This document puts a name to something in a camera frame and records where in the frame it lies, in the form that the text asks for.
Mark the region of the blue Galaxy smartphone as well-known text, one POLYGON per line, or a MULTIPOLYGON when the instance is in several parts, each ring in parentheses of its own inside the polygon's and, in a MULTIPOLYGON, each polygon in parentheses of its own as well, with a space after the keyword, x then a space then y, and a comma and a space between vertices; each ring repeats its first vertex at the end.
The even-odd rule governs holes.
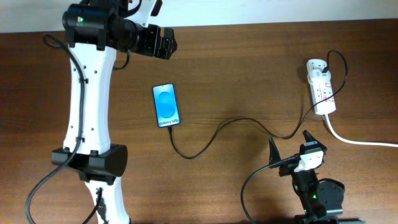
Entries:
POLYGON ((174 85, 169 83, 154 86, 152 92, 158 127, 165 128, 180 124, 174 85))

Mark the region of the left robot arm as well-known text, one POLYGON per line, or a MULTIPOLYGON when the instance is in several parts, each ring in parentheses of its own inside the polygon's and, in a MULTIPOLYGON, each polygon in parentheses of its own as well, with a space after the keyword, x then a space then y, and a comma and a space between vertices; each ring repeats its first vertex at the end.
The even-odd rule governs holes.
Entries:
POLYGON ((109 138, 111 74, 118 52, 169 59, 177 48, 174 31, 149 22, 161 0, 83 1, 62 17, 72 72, 70 118, 63 146, 52 162, 71 169, 88 187, 100 223, 130 223, 121 177, 127 147, 109 138))

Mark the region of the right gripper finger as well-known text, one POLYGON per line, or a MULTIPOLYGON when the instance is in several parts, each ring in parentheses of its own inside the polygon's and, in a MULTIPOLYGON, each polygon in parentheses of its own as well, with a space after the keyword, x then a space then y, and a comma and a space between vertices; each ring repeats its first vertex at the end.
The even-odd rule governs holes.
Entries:
POLYGON ((273 138, 269 138, 269 149, 269 167, 273 169, 277 167, 278 163, 282 160, 273 138))
POLYGON ((310 134, 309 131, 304 130, 302 134, 303 134, 303 136, 305 138, 306 143, 310 143, 310 142, 315 142, 316 141, 316 139, 310 134))

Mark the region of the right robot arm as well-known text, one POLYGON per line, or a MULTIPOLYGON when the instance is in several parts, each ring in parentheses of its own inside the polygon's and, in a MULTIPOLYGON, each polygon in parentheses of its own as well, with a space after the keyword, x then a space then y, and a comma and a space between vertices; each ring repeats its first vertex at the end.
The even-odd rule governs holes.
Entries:
POLYGON ((333 179, 319 179, 315 170, 324 163, 327 148, 307 130, 305 142, 299 153, 281 159, 272 138, 269 140, 271 168, 279 169, 279 176, 291 176, 292 187, 299 197, 304 214, 294 217, 295 223, 338 223, 343 213, 342 203, 345 186, 333 179))

